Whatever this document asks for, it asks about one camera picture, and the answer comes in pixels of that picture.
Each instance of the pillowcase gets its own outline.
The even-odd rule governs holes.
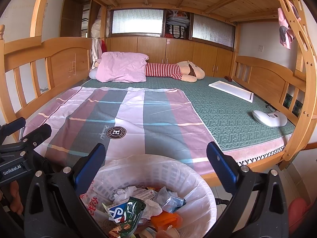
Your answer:
[[[145,82],[148,58],[139,53],[105,52],[101,56],[96,79],[100,82]]]

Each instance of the wooden headboard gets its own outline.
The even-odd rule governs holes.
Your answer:
[[[19,117],[31,116],[41,106],[86,78],[90,70],[89,51],[92,39],[59,37],[41,42],[41,36],[19,39],[5,43],[0,30],[0,106],[6,122]],[[33,62],[45,59],[49,90],[40,93],[36,65]],[[35,99],[26,103],[21,82],[20,66],[31,63]],[[14,71],[15,86],[21,109],[16,113],[10,100],[5,73]]]
[[[236,63],[232,79],[270,103],[296,125],[298,117],[292,110],[299,91],[306,91],[306,82],[296,77],[290,69],[260,58],[237,56]],[[283,102],[290,84],[295,91],[290,107],[286,108]]]

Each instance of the plush dog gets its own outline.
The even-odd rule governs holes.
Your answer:
[[[185,82],[196,82],[205,77],[205,72],[189,61],[176,64],[147,63],[145,67],[147,77],[171,77]]]

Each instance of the green mattress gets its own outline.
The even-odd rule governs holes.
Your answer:
[[[241,149],[266,141],[283,137],[292,133],[295,126],[288,123],[281,128],[267,128],[258,124],[252,117],[253,110],[269,113],[266,103],[257,96],[253,103],[231,94],[209,87],[208,84],[224,81],[223,78],[205,77],[195,83],[178,81],[172,78],[147,77],[141,83],[102,83],[89,80],[83,87],[114,87],[114,88],[178,88],[185,92],[194,109],[210,130],[223,151]]]

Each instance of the trash can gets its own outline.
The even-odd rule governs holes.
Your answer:
[[[180,236],[203,237],[217,218],[215,197],[206,181],[189,166],[159,155],[133,155],[107,162],[96,174],[86,194],[80,196],[99,226],[106,230],[108,217],[102,202],[111,205],[112,191],[128,186],[166,186],[186,200],[177,213],[183,218]]]

